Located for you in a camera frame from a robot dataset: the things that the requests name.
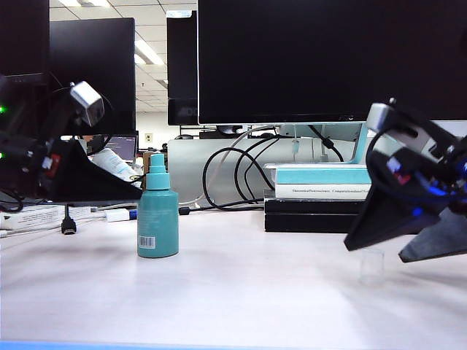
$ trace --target ceiling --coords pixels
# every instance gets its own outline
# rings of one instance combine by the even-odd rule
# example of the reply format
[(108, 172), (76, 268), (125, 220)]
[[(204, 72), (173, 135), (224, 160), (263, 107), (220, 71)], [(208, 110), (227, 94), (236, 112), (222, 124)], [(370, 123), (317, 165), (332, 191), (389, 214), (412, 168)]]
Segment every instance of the ceiling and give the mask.
[(164, 65), (136, 65), (136, 112), (167, 113), (167, 89), (157, 79), (167, 79), (166, 12), (196, 9), (196, 0), (108, 0), (110, 7), (65, 7), (50, 0), (50, 20), (133, 17), (135, 40), (145, 40)]

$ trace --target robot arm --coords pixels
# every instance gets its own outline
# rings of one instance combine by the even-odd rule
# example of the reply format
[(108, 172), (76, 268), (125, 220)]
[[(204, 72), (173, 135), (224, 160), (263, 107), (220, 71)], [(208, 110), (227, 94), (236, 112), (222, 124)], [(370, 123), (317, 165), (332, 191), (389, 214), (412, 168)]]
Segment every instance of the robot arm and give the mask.
[[(399, 254), (404, 262), (466, 253), (467, 138), (456, 138), (394, 100), (373, 104), (366, 124), (377, 133), (366, 156), (372, 186), (346, 247), (416, 233)], [(383, 135), (403, 147), (391, 155), (374, 150)], [(428, 142), (434, 145), (426, 151)]]

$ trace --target clear plastic cup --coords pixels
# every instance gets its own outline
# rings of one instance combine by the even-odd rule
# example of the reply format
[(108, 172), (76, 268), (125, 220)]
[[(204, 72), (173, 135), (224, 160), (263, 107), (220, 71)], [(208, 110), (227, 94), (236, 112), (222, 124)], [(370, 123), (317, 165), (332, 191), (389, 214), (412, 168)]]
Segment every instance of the clear plastic cup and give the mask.
[(385, 282), (385, 253), (381, 249), (362, 249), (359, 281), (367, 286)]

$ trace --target blue led light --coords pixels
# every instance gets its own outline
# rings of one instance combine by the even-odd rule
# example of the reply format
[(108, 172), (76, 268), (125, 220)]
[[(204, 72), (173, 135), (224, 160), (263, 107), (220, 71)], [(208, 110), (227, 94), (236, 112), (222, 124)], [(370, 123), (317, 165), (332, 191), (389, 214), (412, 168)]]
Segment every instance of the blue led light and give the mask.
[(434, 195), (446, 195), (447, 194), (445, 191), (440, 190), (439, 188), (434, 187), (434, 186), (430, 186), (429, 190)]
[(415, 208), (414, 210), (412, 210), (412, 216), (413, 217), (419, 217), (421, 214), (423, 214), (423, 209), (422, 208)]

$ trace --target ceiling tile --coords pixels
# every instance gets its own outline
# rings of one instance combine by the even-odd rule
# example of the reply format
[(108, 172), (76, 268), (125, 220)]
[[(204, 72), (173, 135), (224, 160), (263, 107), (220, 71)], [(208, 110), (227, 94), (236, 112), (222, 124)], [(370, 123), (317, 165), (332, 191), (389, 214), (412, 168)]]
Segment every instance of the ceiling tile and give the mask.
[(159, 0), (161, 4), (196, 4), (196, 0)]
[(165, 64), (163, 66), (159, 66), (158, 64), (142, 64), (142, 65), (139, 65), (139, 68), (141, 68), (146, 73), (166, 73), (167, 72), (167, 66)]
[(151, 96), (151, 97), (153, 97), (153, 93), (151, 93), (150, 91), (147, 91), (147, 90), (137, 90), (136, 91), (136, 97), (140, 98), (142, 96)]
[(167, 40), (167, 26), (137, 26), (136, 32), (147, 42)]
[(121, 5), (159, 5), (158, 0), (107, 0), (114, 6)]
[(166, 13), (160, 5), (115, 7), (123, 17), (133, 17), (137, 26), (166, 24)]
[(79, 18), (73, 15), (65, 7), (57, 7), (50, 9), (50, 21), (54, 20), (78, 20)]
[(64, 7), (64, 5), (59, 0), (50, 0), (49, 7)]
[(120, 18), (117, 11), (111, 7), (70, 7), (70, 10), (82, 20), (93, 18)]
[(144, 84), (144, 88), (146, 88), (148, 91), (151, 92), (151, 94), (154, 94), (153, 91), (167, 91), (167, 89), (153, 80), (152, 82), (148, 82)]
[(162, 58), (162, 61), (167, 64), (167, 54), (166, 53), (158, 53), (158, 56)]
[(153, 94), (154, 96), (157, 96), (157, 98), (159, 99), (164, 99), (166, 100), (167, 99), (167, 90), (164, 89), (164, 90), (159, 90), (159, 91), (154, 91), (154, 90), (151, 90), (149, 91), (151, 94)]
[(160, 53), (167, 53), (167, 41), (163, 42), (147, 42), (149, 46), (153, 48), (155, 53), (160, 54)]
[(159, 100), (159, 99), (158, 99), (157, 97), (155, 97), (154, 95), (150, 95), (150, 96), (138, 96), (137, 98), (138, 98), (138, 100), (140, 100), (140, 101), (145, 101), (145, 102), (152, 101), (152, 102), (157, 103), (157, 104), (163, 103), (161, 100)]
[(170, 4), (170, 5), (163, 5), (162, 7), (166, 11), (181, 10), (181, 9), (198, 9), (197, 4)]
[(167, 113), (167, 107), (153, 107), (152, 111), (154, 112), (162, 112), (162, 113)]
[(153, 79), (167, 79), (167, 72), (151, 73)]
[(148, 103), (151, 107), (167, 108), (167, 106), (166, 106), (165, 104), (162, 104), (162, 103), (160, 103), (160, 102), (147, 101), (147, 103)]

